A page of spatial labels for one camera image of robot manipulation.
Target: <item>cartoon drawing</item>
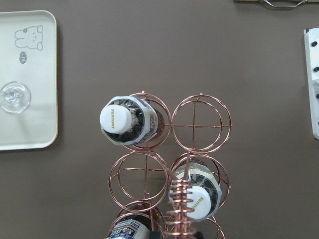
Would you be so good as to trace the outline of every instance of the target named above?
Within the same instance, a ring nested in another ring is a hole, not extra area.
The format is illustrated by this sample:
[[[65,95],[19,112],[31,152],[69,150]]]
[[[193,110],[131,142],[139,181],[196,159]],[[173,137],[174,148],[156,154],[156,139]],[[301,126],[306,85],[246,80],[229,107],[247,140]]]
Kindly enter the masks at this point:
[[[21,64],[24,64],[24,63],[26,62],[26,60],[27,60],[26,53],[25,53],[25,51],[22,51],[22,52],[20,53],[20,63],[21,63]]]
[[[42,45],[42,25],[31,26],[23,30],[18,30],[15,32],[15,46],[18,48],[29,48],[38,49],[41,51],[43,49]]]

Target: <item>bottle label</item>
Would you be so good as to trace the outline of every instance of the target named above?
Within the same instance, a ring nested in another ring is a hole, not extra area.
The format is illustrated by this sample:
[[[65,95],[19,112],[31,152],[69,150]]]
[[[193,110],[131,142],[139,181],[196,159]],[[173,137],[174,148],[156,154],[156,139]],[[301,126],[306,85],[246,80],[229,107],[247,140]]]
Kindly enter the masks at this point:
[[[106,239],[148,239],[149,230],[138,221],[129,219],[116,224]]]

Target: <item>bottle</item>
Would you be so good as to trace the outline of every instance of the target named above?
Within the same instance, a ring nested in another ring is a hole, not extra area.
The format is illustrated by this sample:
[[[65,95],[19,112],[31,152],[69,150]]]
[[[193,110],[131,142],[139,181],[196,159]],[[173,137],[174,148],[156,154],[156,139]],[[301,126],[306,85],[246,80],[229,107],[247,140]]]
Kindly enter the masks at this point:
[[[134,210],[145,208],[145,204],[137,204],[133,207]],[[159,216],[152,211],[153,219],[158,221]],[[117,223],[106,239],[149,239],[150,231],[152,230],[151,220],[141,215],[130,215],[124,217]]]
[[[185,168],[186,164],[183,164],[176,169],[175,174],[178,179],[184,177]],[[217,212],[222,192],[214,175],[200,160],[194,158],[190,160],[188,180],[192,183],[192,188],[189,189],[192,193],[188,194],[187,198],[193,202],[187,203],[187,207],[193,208],[194,211],[187,215],[200,222]]]
[[[116,96],[102,109],[101,131],[115,145],[137,145],[155,140],[164,131],[164,117],[145,100]]]

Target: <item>gray surface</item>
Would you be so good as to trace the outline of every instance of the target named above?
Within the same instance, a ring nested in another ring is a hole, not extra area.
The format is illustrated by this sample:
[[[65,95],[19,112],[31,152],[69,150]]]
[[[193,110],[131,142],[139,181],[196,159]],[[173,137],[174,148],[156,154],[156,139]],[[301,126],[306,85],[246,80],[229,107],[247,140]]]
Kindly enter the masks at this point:
[[[303,29],[318,4],[271,11],[231,0],[3,0],[58,23],[59,136],[48,148],[0,152],[1,239],[102,239],[119,208],[107,189],[127,150],[100,133],[115,95],[141,90],[173,110],[205,92],[231,111],[213,154],[231,193],[216,218],[229,239],[318,238],[318,151],[312,136]],[[170,138],[162,156],[181,150]]]

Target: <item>metal handle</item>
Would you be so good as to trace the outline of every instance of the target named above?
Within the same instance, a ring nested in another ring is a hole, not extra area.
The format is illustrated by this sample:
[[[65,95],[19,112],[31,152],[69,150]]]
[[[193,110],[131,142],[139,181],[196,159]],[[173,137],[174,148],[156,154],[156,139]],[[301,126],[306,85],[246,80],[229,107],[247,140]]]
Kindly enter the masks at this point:
[[[280,5],[280,4],[273,4],[271,3],[270,0],[260,0],[260,2],[264,2],[265,4],[267,4],[268,6],[270,7],[273,7],[273,8],[277,8],[277,9],[293,9],[303,3],[306,3],[308,0],[300,0],[299,3],[295,4],[295,5]]]

